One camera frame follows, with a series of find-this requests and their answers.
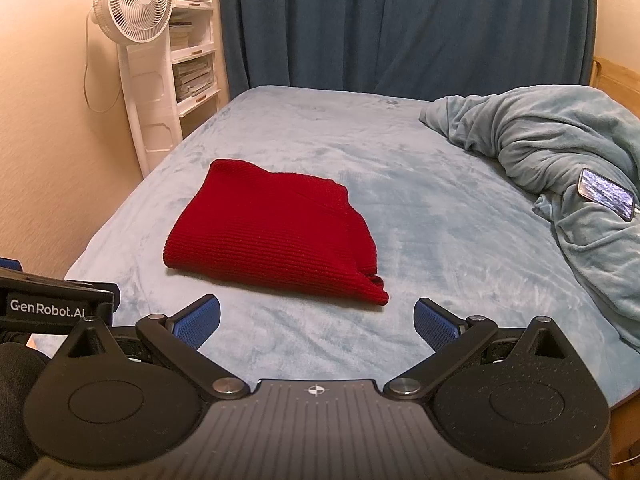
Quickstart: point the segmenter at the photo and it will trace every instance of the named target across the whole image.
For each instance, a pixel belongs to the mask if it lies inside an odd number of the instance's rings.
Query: dark fabric
[[[434,100],[586,84],[595,0],[220,0],[230,92]]]
[[[20,478],[37,460],[22,408],[49,358],[18,343],[0,345],[0,479]]]

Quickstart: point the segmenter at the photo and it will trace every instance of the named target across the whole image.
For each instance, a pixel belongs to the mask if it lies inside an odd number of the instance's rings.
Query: metal screw
[[[398,395],[408,396],[420,391],[422,385],[409,377],[398,377],[389,383],[389,389]]]
[[[236,394],[244,388],[244,383],[236,377],[222,377],[213,381],[213,389],[219,394]]]

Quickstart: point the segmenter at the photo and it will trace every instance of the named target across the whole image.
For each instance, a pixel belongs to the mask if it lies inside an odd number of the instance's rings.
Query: light blue bedsheet
[[[500,326],[552,316],[614,404],[640,387],[640,354],[576,282],[548,221],[497,163],[419,120],[424,102],[263,87],[245,92],[176,148],[98,231],[69,279],[113,281],[116,324],[173,314],[203,294],[222,305],[201,352],[260,378],[373,378],[382,385],[432,353],[412,311],[427,296]],[[390,301],[371,308],[216,283],[167,269],[162,247],[212,160],[239,158],[344,184],[378,247]],[[37,336],[51,354],[56,336]]]

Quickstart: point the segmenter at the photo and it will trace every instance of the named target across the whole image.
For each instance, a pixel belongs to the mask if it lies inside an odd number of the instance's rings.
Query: folded sweater
[[[166,241],[164,264],[216,280],[386,304],[376,245],[344,186],[215,160]]]

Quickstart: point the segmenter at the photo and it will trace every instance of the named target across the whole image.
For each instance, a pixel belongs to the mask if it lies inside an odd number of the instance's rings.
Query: smartphone
[[[636,196],[606,177],[583,168],[578,179],[578,193],[615,211],[620,218],[631,222],[636,208]]]

